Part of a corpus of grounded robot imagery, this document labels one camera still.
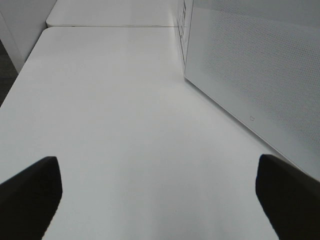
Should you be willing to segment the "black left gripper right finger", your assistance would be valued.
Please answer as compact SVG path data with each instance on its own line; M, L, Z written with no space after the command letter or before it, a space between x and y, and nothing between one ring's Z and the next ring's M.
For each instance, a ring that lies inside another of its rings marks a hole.
M255 193L280 240L320 238L320 183L271 154L259 158Z

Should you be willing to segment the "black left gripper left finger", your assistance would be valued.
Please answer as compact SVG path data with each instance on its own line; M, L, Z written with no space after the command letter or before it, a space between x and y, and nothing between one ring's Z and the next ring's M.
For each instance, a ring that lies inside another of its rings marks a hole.
M41 240L63 195L57 157L47 156L0 185L0 238Z

